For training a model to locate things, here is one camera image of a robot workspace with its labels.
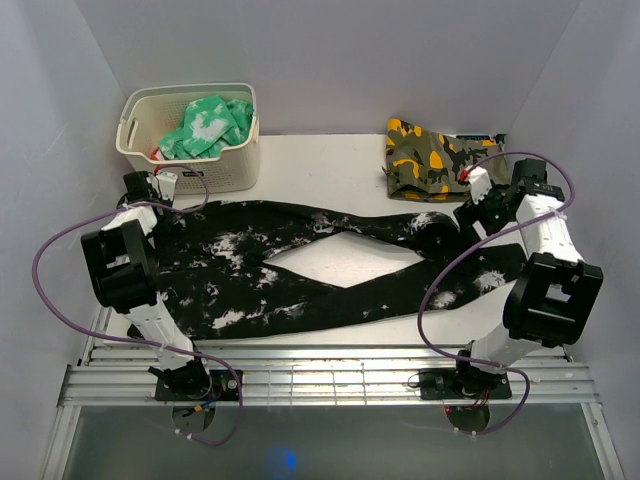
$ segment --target basket handle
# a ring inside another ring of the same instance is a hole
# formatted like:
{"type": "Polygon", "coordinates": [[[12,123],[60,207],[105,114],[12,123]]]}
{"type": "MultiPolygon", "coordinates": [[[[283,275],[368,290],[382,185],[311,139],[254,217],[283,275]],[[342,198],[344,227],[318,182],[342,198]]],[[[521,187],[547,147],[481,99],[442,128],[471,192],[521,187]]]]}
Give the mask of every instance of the basket handle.
{"type": "Polygon", "coordinates": [[[129,150],[131,150],[132,148],[132,143],[133,143],[133,135],[136,133],[136,130],[138,130],[138,119],[134,118],[133,121],[131,122],[131,126],[129,127],[129,133],[127,135],[127,148],[129,150]]]}

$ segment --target laundry basket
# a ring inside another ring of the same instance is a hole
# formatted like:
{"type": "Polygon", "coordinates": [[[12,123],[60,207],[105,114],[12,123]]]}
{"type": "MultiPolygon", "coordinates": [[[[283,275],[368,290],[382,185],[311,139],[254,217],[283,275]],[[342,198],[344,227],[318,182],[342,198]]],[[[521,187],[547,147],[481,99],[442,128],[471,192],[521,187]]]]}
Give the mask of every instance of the laundry basket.
{"type": "MultiPolygon", "coordinates": [[[[172,163],[188,165],[204,176],[212,193],[251,188],[260,172],[255,92],[246,83],[204,83],[138,90],[131,95],[122,111],[116,148],[138,171],[153,172],[159,165],[172,163]],[[177,128],[189,102],[211,95],[219,95],[225,102],[239,99],[253,105],[248,140],[241,145],[224,148],[219,158],[169,161],[149,158],[158,146],[158,140],[177,128]]],[[[178,175],[176,193],[204,192],[202,182],[193,173],[179,167],[165,171],[178,175]]]]}

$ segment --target black and white pants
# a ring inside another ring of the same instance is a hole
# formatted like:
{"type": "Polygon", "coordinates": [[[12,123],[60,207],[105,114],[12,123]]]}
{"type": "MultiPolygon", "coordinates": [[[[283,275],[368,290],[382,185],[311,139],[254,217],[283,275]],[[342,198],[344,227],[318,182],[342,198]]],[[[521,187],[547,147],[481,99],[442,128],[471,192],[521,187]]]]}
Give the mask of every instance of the black and white pants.
{"type": "MultiPolygon", "coordinates": [[[[212,202],[169,215],[154,231],[160,290],[179,328],[193,339],[310,332],[415,313],[425,288],[460,254],[452,219],[425,212],[364,218],[275,202],[212,202]],[[264,260],[340,232],[406,247],[424,260],[341,288],[264,260]]],[[[453,309],[514,280],[519,245],[487,247],[456,267],[428,308],[453,309]]]]}

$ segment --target yellow and green camouflage cloth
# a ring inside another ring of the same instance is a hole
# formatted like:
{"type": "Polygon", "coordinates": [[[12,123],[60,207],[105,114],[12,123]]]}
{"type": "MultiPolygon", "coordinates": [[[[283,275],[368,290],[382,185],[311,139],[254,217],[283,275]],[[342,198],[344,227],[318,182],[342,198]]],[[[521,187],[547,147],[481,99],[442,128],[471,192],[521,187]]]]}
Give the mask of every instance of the yellow and green camouflage cloth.
{"type": "MultiPolygon", "coordinates": [[[[499,152],[499,145],[491,139],[470,140],[443,135],[392,118],[384,169],[389,198],[420,202],[465,201],[469,187],[458,183],[460,172],[479,159],[499,152]]],[[[509,183],[503,156],[490,160],[484,168],[495,183],[509,183]]]]}

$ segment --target green and white cloth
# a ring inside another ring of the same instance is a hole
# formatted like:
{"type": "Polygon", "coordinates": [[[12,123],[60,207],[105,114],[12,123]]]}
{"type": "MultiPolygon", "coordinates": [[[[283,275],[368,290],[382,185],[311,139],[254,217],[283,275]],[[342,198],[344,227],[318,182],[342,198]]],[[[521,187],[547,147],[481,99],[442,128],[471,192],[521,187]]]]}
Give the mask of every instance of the green and white cloth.
{"type": "Polygon", "coordinates": [[[218,95],[194,100],[180,125],[158,142],[169,160],[218,158],[222,149],[249,138],[253,106],[242,100],[226,102],[218,95]]]}

